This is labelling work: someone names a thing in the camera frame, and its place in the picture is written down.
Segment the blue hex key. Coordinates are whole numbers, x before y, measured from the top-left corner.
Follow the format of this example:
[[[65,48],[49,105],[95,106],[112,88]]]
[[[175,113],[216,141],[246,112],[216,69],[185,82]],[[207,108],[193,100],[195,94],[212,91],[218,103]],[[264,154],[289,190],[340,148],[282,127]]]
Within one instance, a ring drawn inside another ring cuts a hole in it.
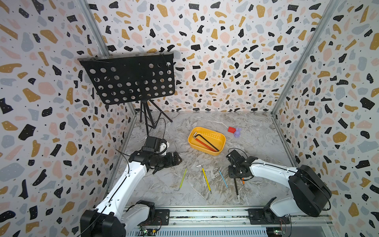
[[[225,178],[224,178],[224,176],[223,176],[221,170],[220,170],[218,167],[217,167],[217,168],[214,168],[214,170],[217,171],[217,172],[219,173],[219,175],[221,176],[222,181],[223,181],[225,187],[228,188],[228,185],[227,185],[227,183],[226,183],[226,180],[225,180]]]

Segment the red hex key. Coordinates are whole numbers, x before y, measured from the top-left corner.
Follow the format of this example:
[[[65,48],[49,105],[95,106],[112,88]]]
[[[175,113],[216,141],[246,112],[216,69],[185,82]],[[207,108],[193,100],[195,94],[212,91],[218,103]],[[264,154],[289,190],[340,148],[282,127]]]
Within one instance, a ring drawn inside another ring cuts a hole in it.
[[[202,141],[201,139],[199,139],[197,137],[195,137],[195,140],[212,152],[218,152],[219,151],[213,144],[209,143],[207,140]]]

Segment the long black hex key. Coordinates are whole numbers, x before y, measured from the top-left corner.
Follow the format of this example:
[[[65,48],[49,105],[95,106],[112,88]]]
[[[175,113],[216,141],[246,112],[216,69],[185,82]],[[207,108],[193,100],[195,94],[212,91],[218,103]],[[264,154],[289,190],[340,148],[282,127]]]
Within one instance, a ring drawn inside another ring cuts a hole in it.
[[[207,140],[204,136],[202,136],[201,134],[195,132],[193,137],[197,142],[199,142],[200,144],[205,146],[210,151],[219,152],[219,149],[215,145],[213,145],[209,140]]]

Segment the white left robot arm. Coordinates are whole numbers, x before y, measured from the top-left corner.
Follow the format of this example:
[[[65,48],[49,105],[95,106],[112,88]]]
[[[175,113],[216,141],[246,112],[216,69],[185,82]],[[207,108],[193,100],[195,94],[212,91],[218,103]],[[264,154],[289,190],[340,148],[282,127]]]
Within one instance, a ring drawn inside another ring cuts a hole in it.
[[[178,152],[158,155],[135,151],[129,157],[129,166],[109,194],[94,210],[86,210],[80,219],[79,237],[125,237],[140,225],[156,222],[153,202],[140,200],[131,207],[126,205],[140,181],[151,169],[156,173],[182,162]]]

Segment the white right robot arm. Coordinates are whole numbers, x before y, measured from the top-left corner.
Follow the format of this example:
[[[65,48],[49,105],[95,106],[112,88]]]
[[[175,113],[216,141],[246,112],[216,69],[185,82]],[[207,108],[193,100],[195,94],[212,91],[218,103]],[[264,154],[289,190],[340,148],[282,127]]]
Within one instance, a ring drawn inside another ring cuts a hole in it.
[[[276,217],[304,213],[310,217],[318,217],[327,211],[332,193],[312,168],[286,167],[268,163],[257,157],[244,157],[233,149],[226,155],[231,165],[228,166],[229,177],[232,179],[260,177],[287,187],[289,196],[278,199],[271,198],[263,208],[261,218],[272,223]]]

